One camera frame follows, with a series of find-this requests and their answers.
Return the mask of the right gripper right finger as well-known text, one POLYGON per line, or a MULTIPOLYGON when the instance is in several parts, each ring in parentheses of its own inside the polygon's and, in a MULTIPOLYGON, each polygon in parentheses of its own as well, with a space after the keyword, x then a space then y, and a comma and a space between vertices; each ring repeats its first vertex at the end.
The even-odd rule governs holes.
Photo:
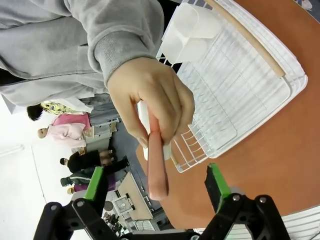
POLYGON ((253 240, 289 240, 282 217, 269 195, 250 199, 232 192, 215 163, 207 166, 204 181, 215 215, 201 240, 225 240, 234 225, 243 225, 253 240))

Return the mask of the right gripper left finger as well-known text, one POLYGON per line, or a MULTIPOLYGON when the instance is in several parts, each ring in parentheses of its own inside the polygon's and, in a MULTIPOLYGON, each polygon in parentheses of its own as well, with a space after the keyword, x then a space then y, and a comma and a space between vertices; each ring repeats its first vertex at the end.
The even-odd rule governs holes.
POLYGON ((42 211, 35 240, 69 240, 73 233, 85 230, 92 240, 118 240, 119 237, 102 219, 109 183, 105 167, 96 167, 84 197, 63 206, 47 203, 42 211))

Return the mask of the person's left hand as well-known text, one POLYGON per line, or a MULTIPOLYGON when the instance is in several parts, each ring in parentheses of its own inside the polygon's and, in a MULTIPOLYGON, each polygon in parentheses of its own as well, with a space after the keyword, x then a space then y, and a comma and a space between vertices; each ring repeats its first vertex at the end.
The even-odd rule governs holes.
POLYGON ((192 91, 175 71, 161 62, 139 57, 122 64, 107 82, 111 100, 129 134, 146 147, 148 134, 136 104, 143 101, 156 117, 164 143, 192 123, 195 101, 192 91))

